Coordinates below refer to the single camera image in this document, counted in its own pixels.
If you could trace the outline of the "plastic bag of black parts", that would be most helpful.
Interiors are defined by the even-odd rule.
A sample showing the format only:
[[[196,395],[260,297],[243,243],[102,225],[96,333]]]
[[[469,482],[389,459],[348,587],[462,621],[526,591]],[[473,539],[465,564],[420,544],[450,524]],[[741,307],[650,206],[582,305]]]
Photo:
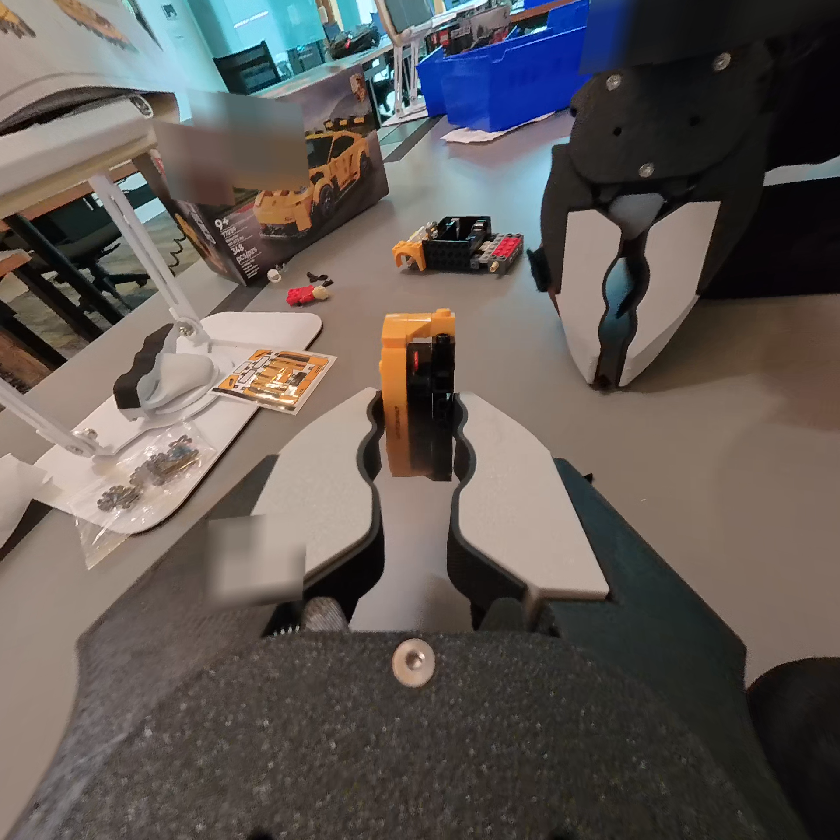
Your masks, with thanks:
[[[217,455],[196,425],[182,423],[98,467],[68,499],[86,568],[92,570],[129,537],[152,530],[175,513]]]

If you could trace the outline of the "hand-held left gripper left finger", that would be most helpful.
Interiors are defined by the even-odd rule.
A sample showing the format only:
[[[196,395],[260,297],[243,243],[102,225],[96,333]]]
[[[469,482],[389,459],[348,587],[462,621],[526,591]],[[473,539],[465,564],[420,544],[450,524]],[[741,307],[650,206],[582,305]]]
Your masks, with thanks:
[[[251,515],[267,548],[302,554],[303,587],[313,587],[365,551],[381,525],[380,503],[365,461],[381,435],[380,393],[357,392],[314,419],[279,452]]]

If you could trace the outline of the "yellow black sticker sheet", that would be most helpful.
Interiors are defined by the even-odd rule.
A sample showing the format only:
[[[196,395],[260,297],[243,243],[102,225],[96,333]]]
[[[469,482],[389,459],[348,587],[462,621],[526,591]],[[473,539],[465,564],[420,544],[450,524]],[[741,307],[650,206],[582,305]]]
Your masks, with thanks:
[[[212,392],[294,416],[336,360],[325,353],[257,350],[227,373]]]

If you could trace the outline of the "white book stand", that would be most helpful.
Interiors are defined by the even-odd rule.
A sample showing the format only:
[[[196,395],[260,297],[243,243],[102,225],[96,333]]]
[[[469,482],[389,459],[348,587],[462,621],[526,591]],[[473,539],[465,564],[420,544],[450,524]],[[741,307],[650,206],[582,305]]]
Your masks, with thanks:
[[[386,128],[427,116],[419,100],[419,46],[433,28],[434,2],[376,1],[375,7],[392,44],[394,113]]]
[[[182,325],[177,351],[209,353],[217,368],[215,377],[203,396],[173,415],[130,421],[111,395],[77,428],[64,427],[42,414],[3,382],[2,404],[52,444],[35,465],[13,456],[2,458],[5,506],[11,501],[38,501],[70,514],[69,496],[94,477],[98,467],[138,449],[154,433],[183,423],[197,426],[217,449],[217,461],[257,405],[216,395],[212,392],[215,384],[253,352],[303,351],[321,331],[321,319],[305,312],[227,311],[198,317],[130,201],[109,175],[111,168],[155,147],[156,120],[181,122],[174,95],[114,98],[3,135],[2,213],[8,216],[88,182],[157,287],[170,323]]]

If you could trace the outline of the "black office chair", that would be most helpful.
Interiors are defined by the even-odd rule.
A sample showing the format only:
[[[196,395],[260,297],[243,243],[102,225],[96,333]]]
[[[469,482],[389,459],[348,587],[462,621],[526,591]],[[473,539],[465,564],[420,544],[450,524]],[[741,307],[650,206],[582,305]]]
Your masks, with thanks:
[[[267,42],[259,42],[237,53],[213,59],[228,92],[248,96],[283,81]]]
[[[102,258],[118,247],[121,233],[105,208],[95,203],[92,194],[38,217],[35,226],[76,269],[90,275],[92,285],[100,293],[109,294],[128,312],[135,309],[119,292],[118,285],[134,283],[142,288],[149,279],[138,272],[111,274],[100,265]]]

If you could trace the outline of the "yellow black lego car section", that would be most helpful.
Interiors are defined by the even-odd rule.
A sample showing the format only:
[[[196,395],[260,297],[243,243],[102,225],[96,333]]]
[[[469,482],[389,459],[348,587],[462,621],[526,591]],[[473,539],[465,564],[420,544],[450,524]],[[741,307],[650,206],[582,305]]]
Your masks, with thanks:
[[[453,474],[455,313],[389,313],[381,331],[385,450],[394,477]]]

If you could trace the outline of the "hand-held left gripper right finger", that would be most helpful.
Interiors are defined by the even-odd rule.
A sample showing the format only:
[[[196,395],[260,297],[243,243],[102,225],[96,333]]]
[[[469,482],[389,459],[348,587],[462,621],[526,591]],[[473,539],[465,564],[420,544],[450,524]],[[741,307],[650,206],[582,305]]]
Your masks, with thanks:
[[[450,580],[471,601],[604,601],[605,574],[548,448],[473,392],[456,405]]]

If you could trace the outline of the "person's left forearm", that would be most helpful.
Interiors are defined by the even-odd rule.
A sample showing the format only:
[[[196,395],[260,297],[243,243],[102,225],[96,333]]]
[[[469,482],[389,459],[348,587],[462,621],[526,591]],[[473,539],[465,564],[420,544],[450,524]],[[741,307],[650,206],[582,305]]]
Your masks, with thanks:
[[[811,838],[839,838],[839,658],[777,665],[747,692],[749,714]]]

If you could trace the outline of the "blue plastic bin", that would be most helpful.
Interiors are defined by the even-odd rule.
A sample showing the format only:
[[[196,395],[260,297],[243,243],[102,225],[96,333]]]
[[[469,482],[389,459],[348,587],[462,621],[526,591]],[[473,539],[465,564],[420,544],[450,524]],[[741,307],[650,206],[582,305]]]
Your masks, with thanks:
[[[455,78],[455,71],[462,59],[469,56],[469,49],[450,55],[445,47],[437,47],[416,66],[419,85],[427,115],[431,118],[447,113],[445,83]]]
[[[549,12],[546,29],[471,49],[444,84],[451,126],[502,131],[567,109],[592,77],[579,72],[589,3]]]

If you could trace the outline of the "lego car set box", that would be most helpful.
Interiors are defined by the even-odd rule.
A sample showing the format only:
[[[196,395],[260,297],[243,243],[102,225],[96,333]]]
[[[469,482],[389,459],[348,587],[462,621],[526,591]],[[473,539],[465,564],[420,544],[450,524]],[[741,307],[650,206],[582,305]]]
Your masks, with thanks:
[[[143,175],[198,254],[250,286],[389,193],[375,106],[355,65],[267,97],[196,94],[156,120]]]

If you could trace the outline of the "black lego car chassis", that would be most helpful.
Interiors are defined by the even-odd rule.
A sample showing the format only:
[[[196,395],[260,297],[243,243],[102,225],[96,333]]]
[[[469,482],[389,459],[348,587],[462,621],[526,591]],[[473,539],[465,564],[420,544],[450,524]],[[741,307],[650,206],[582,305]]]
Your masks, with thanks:
[[[496,233],[488,215],[446,216],[392,248],[397,268],[504,276],[524,251],[520,233]]]

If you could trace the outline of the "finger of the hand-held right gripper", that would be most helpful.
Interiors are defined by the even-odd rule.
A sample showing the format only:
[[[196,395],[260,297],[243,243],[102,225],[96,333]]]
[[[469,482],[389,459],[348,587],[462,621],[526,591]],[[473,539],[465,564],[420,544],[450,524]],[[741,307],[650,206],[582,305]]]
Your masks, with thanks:
[[[563,332],[572,361],[592,386],[626,387],[634,315],[619,312],[631,290],[618,226],[594,209],[567,217]]]
[[[720,202],[688,202],[665,213],[663,198],[617,198],[607,216],[621,231],[606,277],[606,384],[625,387],[674,337],[698,286]]]

